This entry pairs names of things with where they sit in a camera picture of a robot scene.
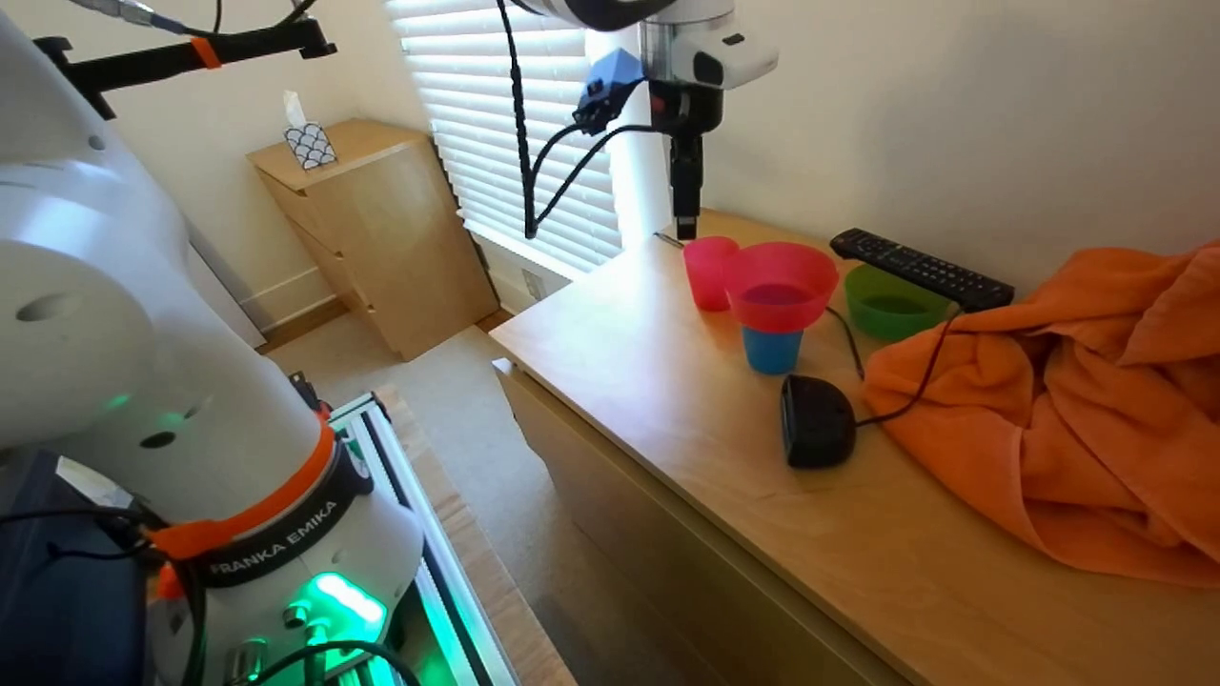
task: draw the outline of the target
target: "pink cup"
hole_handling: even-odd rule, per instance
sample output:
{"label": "pink cup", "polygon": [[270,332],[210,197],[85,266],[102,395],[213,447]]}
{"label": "pink cup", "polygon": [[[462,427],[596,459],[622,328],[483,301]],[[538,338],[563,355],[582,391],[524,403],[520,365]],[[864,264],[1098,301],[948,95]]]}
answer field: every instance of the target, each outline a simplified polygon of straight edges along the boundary
{"label": "pink cup", "polygon": [[725,281],[737,250],[740,249],[727,236],[698,236],[683,243],[685,281],[698,307],[727,307]]}

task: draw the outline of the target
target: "white wall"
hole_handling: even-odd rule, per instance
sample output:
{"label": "white wall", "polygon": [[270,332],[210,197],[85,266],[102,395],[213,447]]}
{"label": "white wall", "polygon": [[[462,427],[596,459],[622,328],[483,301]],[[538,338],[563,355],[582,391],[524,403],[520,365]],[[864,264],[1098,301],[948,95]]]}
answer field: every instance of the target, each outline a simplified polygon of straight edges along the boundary
{"label": "white wall", "polygon": [[[154,9],[190,28],[210,28],[213,5],[154,0]],[[31,38],[64,34],[78,46],[71,61],[181,42],[79,12],[70,0],[0,0],[0,12]],[[225,29],[266,28],[286,12],[286,0],[225,0]],[[200,233],[200,250],[258,328],[329,297],[315,266],[243,160],[282,139],[282,90],[300,90],[315,121],[362,113],[423,125],[423,112],[403,88],[380,0],[319,0],[314,14],[341,42],[335,57],[300,61],[298,55],[280,55],[106,95],[120,112],[120,133],[185,206]]]}
{"label": "white wall", "polygon": [[[0,0],[79,55],[146,29],[70,0]],[[210,5],[162,0],[210,19]],[[228,0],[258,28],[282,0]],[[711,139],[706,206],[805,233],[871,225],[1023,285],[1073,249],[1191,249],[1220,229],[1216,0],[737,0],[783,48],[727,95]],[[332,61],[270,57],[120,95],[120,128],[200,225],[225,281],[266,324],[326,297],[243,154],[282,128],[280,95],[315,121],[423,125],[380,0],[319,0]]]}
{"label": "white wall", "polygon": [[1220,239],[1216,0],[737,0],[783,48],[706,203],[871,225],[1023,285],[1073,249]]}

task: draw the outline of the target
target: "blue cup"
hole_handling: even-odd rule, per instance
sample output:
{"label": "blue cup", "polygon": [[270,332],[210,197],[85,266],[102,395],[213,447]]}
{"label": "blue cup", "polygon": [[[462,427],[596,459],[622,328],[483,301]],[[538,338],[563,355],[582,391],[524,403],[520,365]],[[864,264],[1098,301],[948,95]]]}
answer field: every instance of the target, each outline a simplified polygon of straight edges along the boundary
{"label": "blue cup", "polygon": [[754,328],[745,328],[745,343],[749,343],[749,362],[754,374],[792,374],[797,368],[797,358],[800,358],[800,328],[797,332],[754,332]]}

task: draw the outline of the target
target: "wooden dresser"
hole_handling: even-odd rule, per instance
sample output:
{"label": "wooden dresser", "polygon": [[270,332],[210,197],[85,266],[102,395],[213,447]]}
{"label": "wooden dresser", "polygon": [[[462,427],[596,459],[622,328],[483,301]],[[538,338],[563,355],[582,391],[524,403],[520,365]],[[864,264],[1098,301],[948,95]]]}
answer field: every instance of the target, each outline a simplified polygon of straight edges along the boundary
{"label": "wooden dresser", "polygon": [[[727,213],[702,233],[800,239]],[[492,335],[514,418],[581,529],[725,682],[1220,677],[1220,596],[1059,568],[877,427],[840,469],[788,469],[777,376],[749,368],[734,316],[690,305],[676,243],[652,239]],[[859,391],[830,316],[797,374]]]}
{"label": "wooden dresser", "polygon": [[384,121],[341,121],[329,139],[329,166],[305,173],[286,146],[251,154],[251,165],[341,301],[397,358],[496,313],[431,139]]}

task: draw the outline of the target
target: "black remote control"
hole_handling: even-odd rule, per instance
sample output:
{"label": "black remote control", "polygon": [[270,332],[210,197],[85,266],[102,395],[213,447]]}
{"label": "black remote control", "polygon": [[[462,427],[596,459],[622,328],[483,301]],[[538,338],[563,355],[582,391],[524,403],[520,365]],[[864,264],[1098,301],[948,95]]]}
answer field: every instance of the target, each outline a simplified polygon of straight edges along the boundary
{"label": "black remote control", "polygon": [[892,243],[864,229],[845,229],[830,239],[842,260],[875,264],[898,278],[906,278],[929,294],[957,301],[966,313],[1000,307],[1013,301],[1013,285],[966,272],[957,264],[936,260],[928,250]]}

